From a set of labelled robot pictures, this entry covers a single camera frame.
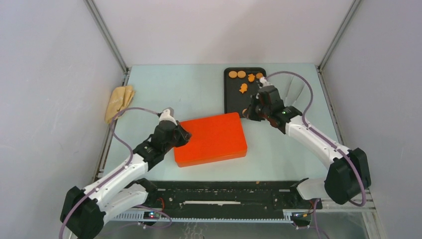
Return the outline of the black cookie tray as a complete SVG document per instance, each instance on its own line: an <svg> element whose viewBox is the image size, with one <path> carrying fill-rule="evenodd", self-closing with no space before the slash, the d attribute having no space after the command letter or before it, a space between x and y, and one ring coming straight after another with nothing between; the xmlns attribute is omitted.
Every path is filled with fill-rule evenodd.
<svg viewBox="0 0 422 239"><path fill-rule="evenodd" d="M266 70L261 67L226 68L223 72L224 112L238 113L243 118L251 96L257 94L259 79L265 76Z"/></svg>

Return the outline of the metal tongs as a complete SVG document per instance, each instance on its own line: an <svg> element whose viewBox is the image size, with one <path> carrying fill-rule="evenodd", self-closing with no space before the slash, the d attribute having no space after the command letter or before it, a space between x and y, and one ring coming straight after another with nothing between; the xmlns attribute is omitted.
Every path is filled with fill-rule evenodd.
<svg viewBox="0 0 422 239"><path fill-rule="evenodd" d="M291 80L288 83L288 88L285 97L287 105L294 105L295 102L299 99L305 87L306 84L302 79L296 76L292 76Z"/></svg>

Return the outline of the orange box lid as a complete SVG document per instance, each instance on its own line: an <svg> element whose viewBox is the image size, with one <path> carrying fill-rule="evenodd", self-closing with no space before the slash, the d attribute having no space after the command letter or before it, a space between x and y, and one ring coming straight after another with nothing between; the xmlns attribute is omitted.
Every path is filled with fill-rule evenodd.
<svg viewBox="0 0 422 239"><path fill-rule="evenodd" d="M181 122L191 134L189 142L174 149L179 167L195 166L245 157L248 146L238 113Z"/></svg>

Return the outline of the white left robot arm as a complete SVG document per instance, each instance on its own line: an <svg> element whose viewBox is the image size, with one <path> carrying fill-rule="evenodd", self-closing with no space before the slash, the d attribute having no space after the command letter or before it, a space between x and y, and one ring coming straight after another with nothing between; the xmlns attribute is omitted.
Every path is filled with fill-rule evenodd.
<svg viewBox="0 0 422 239"><path fill-rule="evenodd" d="M163 161L174 147L186 145L191 133L177 120L161 120L154 132L106 176L85 186L68 190L60 214L59 238L69 229L79 239L93 239L104 225L120 213L138 206L152 207L157 193L148 180L136 180Z"/></svg>

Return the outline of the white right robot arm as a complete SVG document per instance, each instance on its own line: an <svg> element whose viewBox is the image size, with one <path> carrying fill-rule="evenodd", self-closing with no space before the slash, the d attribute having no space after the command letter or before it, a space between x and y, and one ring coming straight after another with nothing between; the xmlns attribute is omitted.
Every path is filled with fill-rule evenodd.
<svg viewBox="0 0 422 239"><path fill-rule="evenodd" d="M362 195L371 186L370 170L366 153L350 149L327 137L307 121L304 113L294 106L285 106L278 89L266 86L250 98L244 111L249 120L266 120L283 134L295 139L312 152L327 168L323 178L305 178L292 186L289 200L295 208L304 207L310 199L330 198L343 205Z"/></svg>

